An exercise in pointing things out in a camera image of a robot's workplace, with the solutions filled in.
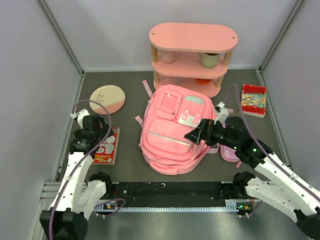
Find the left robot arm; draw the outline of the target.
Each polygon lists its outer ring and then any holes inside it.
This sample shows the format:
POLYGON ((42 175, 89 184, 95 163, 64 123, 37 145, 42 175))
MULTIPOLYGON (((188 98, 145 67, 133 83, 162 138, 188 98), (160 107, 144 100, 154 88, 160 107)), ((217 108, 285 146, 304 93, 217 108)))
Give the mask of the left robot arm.
POLYGON ((40 213, 39 221, 49 240, 83 240, 88 220, 100 198, 109 198, 114 191, 110 177, 98 173, 84 182, 94 161, 97 148, 110 135, 111 127, 99 115, 77 118, 80 128, 69 145, 67 167, 56 197, 48 210, 40 213))

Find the pink student backpack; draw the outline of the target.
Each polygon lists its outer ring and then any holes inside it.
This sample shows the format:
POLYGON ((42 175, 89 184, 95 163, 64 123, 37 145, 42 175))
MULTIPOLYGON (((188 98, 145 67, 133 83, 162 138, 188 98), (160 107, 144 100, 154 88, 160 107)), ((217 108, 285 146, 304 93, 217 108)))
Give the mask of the pink student backpack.
POLYGON ((185 134, 200 121, 215 119, 212 100, 202 93, 168 84, 152 92, 143 82, 149 96, 144 117, 136 116, 142 128, 139 146, 150 167, 163 175, 191 172, 206 154, 220 152, 220 145, 195 144, 185 134))

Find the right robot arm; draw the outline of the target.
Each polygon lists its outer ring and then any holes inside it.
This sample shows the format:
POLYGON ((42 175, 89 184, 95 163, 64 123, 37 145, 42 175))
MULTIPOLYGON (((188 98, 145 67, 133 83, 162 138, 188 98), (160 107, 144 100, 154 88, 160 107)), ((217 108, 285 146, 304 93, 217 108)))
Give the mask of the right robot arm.
POLYGON ((268 183, 248 171, 237 173, 233 192, 239 198, 253 197, 289 217, 309 238, 320 238, 320 192, 288 168, 275 152, 258 140, 248 123, 238 116, 218 120, 203 118, 184 136, 207 146, 220 144, 235 151, 236 156, 253 170, 269 179, 268 183))

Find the red and white book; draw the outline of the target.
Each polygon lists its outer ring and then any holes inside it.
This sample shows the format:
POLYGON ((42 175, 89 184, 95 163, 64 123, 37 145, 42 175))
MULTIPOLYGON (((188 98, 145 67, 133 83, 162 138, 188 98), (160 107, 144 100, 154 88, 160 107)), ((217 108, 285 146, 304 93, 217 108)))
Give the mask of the red and white book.
POLYGON ((113 134, 109 136, 97 149, 93 164, 96 165, 115 165, 119 143, 120 128, 113 127, 113 134))

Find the red comic book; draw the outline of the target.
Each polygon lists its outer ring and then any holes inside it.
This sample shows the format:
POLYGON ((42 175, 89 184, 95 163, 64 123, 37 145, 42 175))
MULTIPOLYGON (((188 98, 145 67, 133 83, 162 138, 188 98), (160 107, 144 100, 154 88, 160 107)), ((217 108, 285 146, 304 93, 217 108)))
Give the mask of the red comic book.
POLYGON ((264 118, 267 107, 267 88, 244 84, 241 91, 241 108, 244 114, 264 118))

